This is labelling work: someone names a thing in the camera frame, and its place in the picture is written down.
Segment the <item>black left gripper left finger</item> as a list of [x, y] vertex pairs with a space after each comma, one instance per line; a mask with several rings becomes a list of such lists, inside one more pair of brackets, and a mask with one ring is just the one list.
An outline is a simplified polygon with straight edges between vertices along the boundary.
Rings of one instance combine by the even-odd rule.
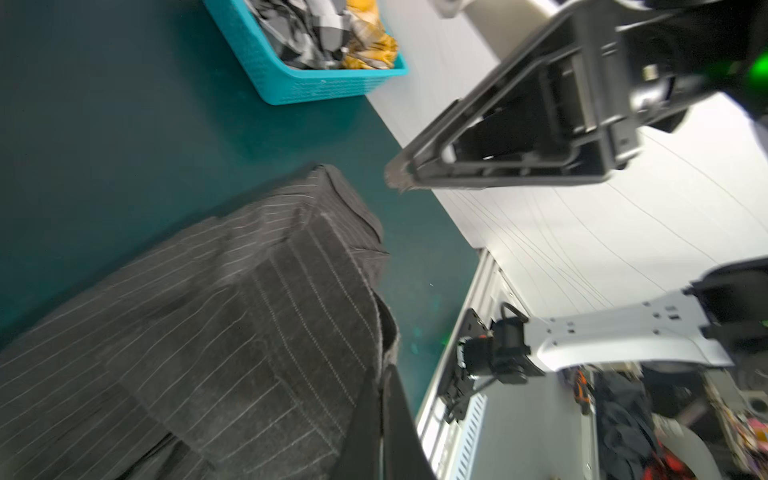
[[332, 480], [379, 478], [382, 407], [375, 371], [369, 369], [359, 391], [343, 448], [334, 464]]

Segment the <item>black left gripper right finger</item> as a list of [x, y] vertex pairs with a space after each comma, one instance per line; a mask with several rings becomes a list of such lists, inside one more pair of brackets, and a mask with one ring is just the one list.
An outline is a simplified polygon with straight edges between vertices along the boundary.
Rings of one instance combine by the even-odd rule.
[[395, 365], [382, 376], [383, 478], [434, 480]]

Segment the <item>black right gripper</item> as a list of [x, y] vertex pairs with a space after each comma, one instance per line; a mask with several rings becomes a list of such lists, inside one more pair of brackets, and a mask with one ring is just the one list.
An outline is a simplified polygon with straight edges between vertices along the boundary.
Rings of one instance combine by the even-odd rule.
[[599, 183], [722, 93], [767, 123], [763, 1], [572, 1], [387, 165], [387, 185], [483, 189]]

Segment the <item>dark grey pinstriped shirt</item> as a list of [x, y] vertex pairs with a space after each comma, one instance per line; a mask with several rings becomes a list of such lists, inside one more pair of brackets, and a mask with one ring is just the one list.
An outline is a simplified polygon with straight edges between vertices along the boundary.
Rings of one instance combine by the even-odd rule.
[[321, 165], [155, 245], [1, 352], [5, 479], [327, 479], [398, 327]]

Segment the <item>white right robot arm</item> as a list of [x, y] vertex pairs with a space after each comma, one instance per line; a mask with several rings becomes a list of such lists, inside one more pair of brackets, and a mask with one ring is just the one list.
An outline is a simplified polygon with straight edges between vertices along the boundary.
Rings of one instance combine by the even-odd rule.
[[467, 11], [500, 58], [387, 165], [452, 197], [524, 304], [454, 358], [732, 367], [767, 346], [767, 5]]

